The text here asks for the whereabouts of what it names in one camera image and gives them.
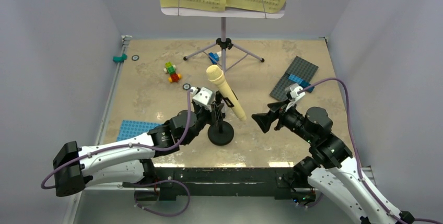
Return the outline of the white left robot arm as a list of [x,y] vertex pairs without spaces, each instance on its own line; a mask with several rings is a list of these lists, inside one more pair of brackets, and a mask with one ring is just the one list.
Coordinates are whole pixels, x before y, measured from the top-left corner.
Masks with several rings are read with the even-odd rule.
[[206,125],[221,122],[224,105],[220,92],[193,87],[188,93],[188,109],[147,132],[104,145],[81,147],[76,141],[67,142],[52,161],[52,188],[58,197],[65,197],[111,182],[149,187],[156,179],[149,162],[179,151]]

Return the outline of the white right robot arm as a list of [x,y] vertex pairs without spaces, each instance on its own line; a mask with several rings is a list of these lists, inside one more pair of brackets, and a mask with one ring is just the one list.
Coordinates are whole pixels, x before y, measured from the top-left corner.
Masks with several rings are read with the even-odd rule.
[[275,130],[289,129],[309,143],[310,156],[294,166],[294,181],[309,184],[333,201],[354,223],[413,223],[414,216],[391,204],[358,166],[350,149],[332,133],[333,122],[327,111],[311,107],[306,114],[294,104],[274,102],[267,113],[252,115],[267,133],[274,121]]

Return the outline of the black desktop microphone stand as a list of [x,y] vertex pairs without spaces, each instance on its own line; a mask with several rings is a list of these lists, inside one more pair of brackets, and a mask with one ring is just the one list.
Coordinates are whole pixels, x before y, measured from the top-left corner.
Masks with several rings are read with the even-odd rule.
[[234,138],[234,128],[224,120],[226,114],[223,112],[223,97],[219,91],[215,93],[215,99],[211,103],[211,121],[207,131],[208,138],[214,145],[225,146]]

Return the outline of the cream yellow microphone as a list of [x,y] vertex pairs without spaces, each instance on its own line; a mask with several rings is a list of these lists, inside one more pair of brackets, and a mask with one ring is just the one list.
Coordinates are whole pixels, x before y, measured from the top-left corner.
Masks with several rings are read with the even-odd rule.
[[239,120],[245,121],[247,119],[246,113],[240,105],[238,98],[226,81],[223,70],[218,65],[211,65],[206,69],[206,74],[208,80],[218,88],[218,91],[225,99],[227,107],[231,108],[234,115]]

